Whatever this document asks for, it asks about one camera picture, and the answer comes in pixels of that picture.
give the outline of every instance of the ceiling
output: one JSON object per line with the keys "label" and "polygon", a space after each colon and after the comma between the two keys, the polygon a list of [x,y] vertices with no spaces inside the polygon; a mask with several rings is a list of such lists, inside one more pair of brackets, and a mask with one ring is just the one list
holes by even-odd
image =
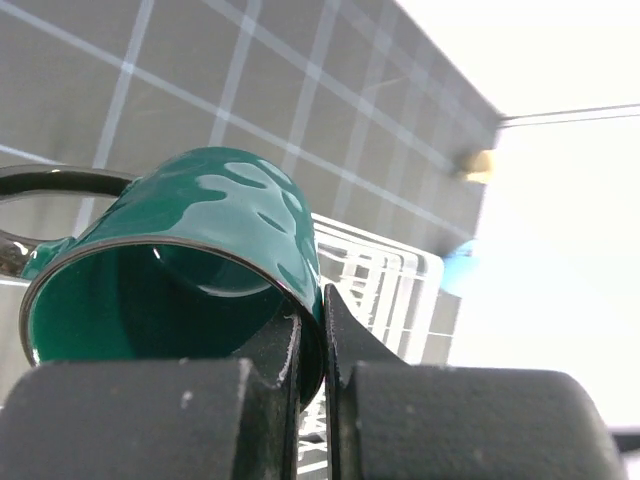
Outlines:
{"label": "ceiling", "polygon": [[640,103],[628,0],[398,0],[503,114]]}

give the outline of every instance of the mug rim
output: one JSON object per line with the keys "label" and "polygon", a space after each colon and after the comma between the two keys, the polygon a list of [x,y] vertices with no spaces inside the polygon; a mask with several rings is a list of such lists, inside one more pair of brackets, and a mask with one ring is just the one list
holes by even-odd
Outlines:
{"label": "mug rim", "polygon": [[[62,254],[59,258],[54,259],[51,263],[49,263],[44,269],[40,271],[40,273],[31,281],[25,295],[20,304],[20,312],[19,312],[19,324],[18,330],[20,333],[20,343],[22,344],[22,350],[29,362],[29,365],[32,367],[40,365],[41,362],[36,361],[33,356],[33,348],[31,344],[31,339],[29,336],[29,314],[31,312],[31,308],[33,307],[33,303],[37,297],[38,292],[44,283],[49,280],[55,273],[60,271],[65,266],[69,265],[71,262],[80,260],[82,258],[88,257],[89,255],[110,250],[114,247],[122,247],[122,246],[133,246],[133,245],[171,245],[176,247],[186,247],[195,250],[200,250],[202,252],[211,253],[214,255],[221,256],[227,260],[234,261],[239,263],[240,265],[248,268],[254,273],[260,275],[271,285],[276,287],[298,311],[300,314],[300,319],[303,325],[310,327],[310,330],[313,333],[313,337],[315,339],[315,347],[316,351],[319,353],[319,362],[316,370],[319,370],[319,373],[316,374],[316,382],[314,385],[314,394],[318,392],[320,389],[320,385],[322,384],[324,378],[324,365],[326,363],[326,349],[322,346],[322,338],[323,335],[320,331],[320,322],[321,319],[316,320],[313,312],[309,311],[301,301],[301,299],[294,293],[293,290],[288,288],[283,283],[279,282],[277,279],[273,278],[267,272],[259,268],[257,265],[251,263],[250,261],[239,257],[237,254],[230,252],[224,248],[215,247],[204,242],[200,242],[197,240],[188,240],[181,237],[175,237],[171,235],[137,235],[127,238],[114,238],[111,240],[103,240],[96,244],[84,245],[82,247],[71,249],[69,252]],[[301,369],[302,366],[302,352],[304,347],[304,340],[301,336],[300,339],[300,357],[298,362],[298,369]],[[313,396],[309,399],[300,399],[303,402],[303,405],[307,405],[313,399]]]}

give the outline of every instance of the yellow object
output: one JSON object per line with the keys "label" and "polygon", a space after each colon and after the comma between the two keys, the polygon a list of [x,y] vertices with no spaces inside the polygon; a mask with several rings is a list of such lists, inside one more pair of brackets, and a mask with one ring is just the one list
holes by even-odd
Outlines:
{"label": "yellow object", "polygon": [[493,150],[483,150],[464,159],[461,162],[457,176],[467,182],[487,184],[493,178],[495,158]]}

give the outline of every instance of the bright background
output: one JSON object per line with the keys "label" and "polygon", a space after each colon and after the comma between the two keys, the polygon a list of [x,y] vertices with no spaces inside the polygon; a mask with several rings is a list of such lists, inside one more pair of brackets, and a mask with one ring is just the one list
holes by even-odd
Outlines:
{"label": "bright background", "polygon": [[614,107],[502,131],[478,231],[488,281],[463,301],[449,362],[566,371],[609,425],[640,427],[636,6],[400,3],[507,117]]}

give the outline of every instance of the gray grid wall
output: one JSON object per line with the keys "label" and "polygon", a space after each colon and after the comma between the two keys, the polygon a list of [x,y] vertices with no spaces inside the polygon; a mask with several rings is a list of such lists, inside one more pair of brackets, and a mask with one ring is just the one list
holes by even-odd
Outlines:
{"label": "gray grid wall", "polygon": [[[1,166],[142,174],[222,144],[351,225],[437,254],[475,231],[483,189],[450,173],[493,146],[499,115],[393,2],[0,0],[0,45]],[[0,227],[55,238],[107,204],[24,200]],[[23,291],[0,286],[2,392],[26,368]],[[457,302],[436,310],[425,361],[446,359]]]}

